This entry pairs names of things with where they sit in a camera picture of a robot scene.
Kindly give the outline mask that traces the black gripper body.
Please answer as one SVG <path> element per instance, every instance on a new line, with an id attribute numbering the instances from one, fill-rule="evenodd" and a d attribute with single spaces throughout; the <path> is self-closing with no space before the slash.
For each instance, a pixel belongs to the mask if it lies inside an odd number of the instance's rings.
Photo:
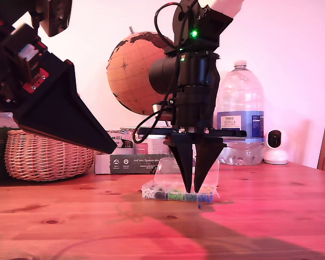
<path id="1" fill-rule="evenodd" d="M 155 122 L 150 128 L 137 126 L 137 135 L 143 139 L 149 135 L 184 133 L 206 137 L 246 137 L 246 131 L 233 129 L 216 130 L 213 128 L 213 112 L 217 90 L 207 86 L 188 86 L 179 89 L 173 98 L 157 104 L 154 113 Z"/>

